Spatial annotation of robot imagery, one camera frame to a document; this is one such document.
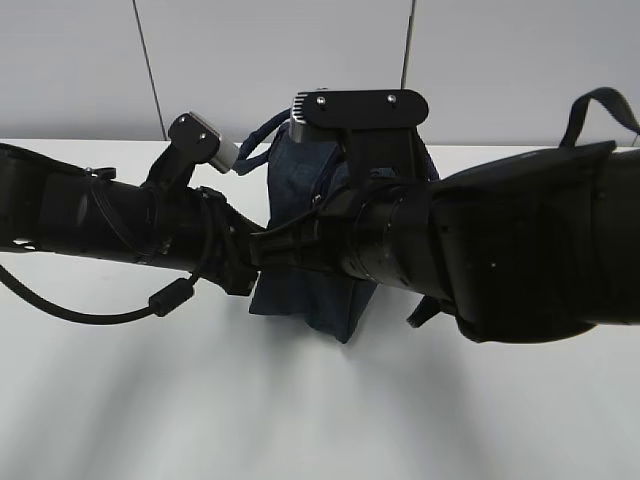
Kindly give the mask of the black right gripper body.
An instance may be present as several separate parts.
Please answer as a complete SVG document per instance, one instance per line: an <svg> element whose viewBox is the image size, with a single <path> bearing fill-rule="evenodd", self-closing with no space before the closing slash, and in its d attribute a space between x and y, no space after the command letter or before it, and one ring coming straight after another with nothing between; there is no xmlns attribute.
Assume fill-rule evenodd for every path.
<svg viewBox="0 0 640 480"><path fill-rule="evenodd" d="M347 179L311 210L249 240L252 264L262 271L295 268L356 275L350 239L360 210L360 182Z"/></svg>

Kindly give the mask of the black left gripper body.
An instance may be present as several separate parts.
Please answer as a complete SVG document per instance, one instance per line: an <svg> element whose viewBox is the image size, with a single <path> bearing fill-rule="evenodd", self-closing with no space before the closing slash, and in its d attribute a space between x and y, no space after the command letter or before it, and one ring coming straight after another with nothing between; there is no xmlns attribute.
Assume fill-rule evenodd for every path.
<svg viewBox="0 0 640 480"><path fill-rule="evenodd" d="M194 281L207 280L228 295L250 295L258 271L251 264L249 240L260 228L233 208L219 191L200 187L196 192L205 240Z"/></svg>

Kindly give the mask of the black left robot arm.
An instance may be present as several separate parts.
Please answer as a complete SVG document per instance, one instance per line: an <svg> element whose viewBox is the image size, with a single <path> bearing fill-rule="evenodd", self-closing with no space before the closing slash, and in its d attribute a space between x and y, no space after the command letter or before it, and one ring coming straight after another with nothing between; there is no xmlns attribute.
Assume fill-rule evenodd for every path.
<svg viewBox="0 0 640 480"><path fill-rule="evenodd" d="M83 169L1 146L1 249L189 272L247 296L257 279L248 239L259 227L219 192L189 185L194 164L166 150L142 185L112 167Z"/></svg>

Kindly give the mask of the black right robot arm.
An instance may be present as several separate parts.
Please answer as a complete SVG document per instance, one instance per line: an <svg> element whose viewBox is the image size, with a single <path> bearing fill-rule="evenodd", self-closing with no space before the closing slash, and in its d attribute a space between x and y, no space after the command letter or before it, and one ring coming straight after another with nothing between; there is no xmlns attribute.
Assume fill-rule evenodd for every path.
<svg viewBox="0 0 640 480"><path fill-rule="evenodd" d="M373 176L252 239L261 269L335 273L422 295L476 342L544 343L639 320L639 154L611 141L435 182Z"/></svg>

